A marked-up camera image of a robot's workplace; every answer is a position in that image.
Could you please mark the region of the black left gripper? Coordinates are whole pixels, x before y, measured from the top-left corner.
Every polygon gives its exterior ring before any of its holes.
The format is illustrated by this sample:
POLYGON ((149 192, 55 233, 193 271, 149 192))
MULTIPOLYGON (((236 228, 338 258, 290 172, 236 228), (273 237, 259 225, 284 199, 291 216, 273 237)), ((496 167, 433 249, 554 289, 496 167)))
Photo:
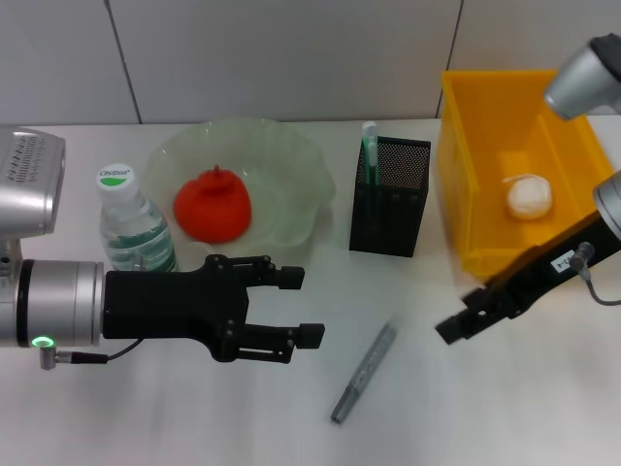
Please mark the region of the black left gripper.
POLYGON ((278 267, 269 255, 207 259, 191 272, 109 272, 103 306, 108 340, 189 339, 218 362, 288 364, 294 350, 317 350, 321 323, 297 327, 245 324, 245 287, 299 290, 305 269, 278 267))

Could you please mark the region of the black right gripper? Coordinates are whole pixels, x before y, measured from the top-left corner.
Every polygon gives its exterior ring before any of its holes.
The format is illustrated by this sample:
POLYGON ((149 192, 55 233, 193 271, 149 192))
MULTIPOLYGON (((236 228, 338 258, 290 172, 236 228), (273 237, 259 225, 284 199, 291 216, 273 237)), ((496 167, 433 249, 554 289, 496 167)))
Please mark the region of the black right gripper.
POLYGON ((594 248, 592 259, 599 263, 617 253, 617 237, 599 214, 592 214, 546 243, 522 253, 501 273, 461 298, 465 310, 435 326, 447 345, 468 340, 480 332, 485 316, 495 319, 520 316, 544 294, 576 275, 560 270, 553 262, 564 254, 577 252, 582 243, 594 248))

